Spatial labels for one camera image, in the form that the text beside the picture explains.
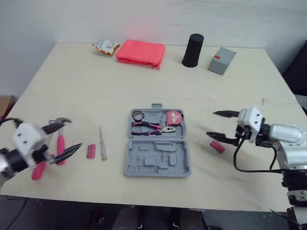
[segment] toolbox compartment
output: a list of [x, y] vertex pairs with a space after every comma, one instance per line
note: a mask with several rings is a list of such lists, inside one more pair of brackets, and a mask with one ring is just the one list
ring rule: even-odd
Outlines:
[[142, 121], [166, 125], [166, 113], [180, 109], [162, 109], [162, 104], [152, 104], [152, 109], [133, 109], [130, 114], [127, 159], [125, 174], [127, 176], [163, 176], [187, 177], [191, 174], [189, 150], [183, 139], [186, 134], [184, 117], [173, 133], [162, 133], [159, 136], [135, 136], [133, 131], [148, 132], [150, 127], [133, 126], [132, 114], [135, 111], [144, 113]]

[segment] screwdriver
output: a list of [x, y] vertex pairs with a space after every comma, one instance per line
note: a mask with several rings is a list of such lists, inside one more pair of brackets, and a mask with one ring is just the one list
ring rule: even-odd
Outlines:
[[102, 132], [101, 127], [99, 127], [99, 134], [100, 134], [100, 151], [101, 151], [101, 158], [103, 161], [106, 160], [106, 148], [105, 148], [105, 142], [102, 139]]

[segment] pink pouch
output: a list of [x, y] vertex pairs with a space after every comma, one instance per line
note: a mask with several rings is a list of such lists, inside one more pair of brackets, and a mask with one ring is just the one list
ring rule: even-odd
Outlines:
[[127, 40], [116, 54], [118, 62], [151, 65], [160, 69], [165, 45]]

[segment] gray box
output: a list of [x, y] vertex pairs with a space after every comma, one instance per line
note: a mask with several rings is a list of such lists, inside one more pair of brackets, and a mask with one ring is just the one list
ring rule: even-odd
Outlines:
[[208, 70], [223, 75], [235, 55], [236, 52], [221, 47], [212, 58]]

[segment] pink tape measure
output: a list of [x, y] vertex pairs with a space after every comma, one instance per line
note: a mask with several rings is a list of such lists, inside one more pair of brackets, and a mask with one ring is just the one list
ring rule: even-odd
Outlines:
[[177, 126], [182, 122], [183, 115], [178, 111], [168, 111], [166, 112], [166, 125], [167, 126]]

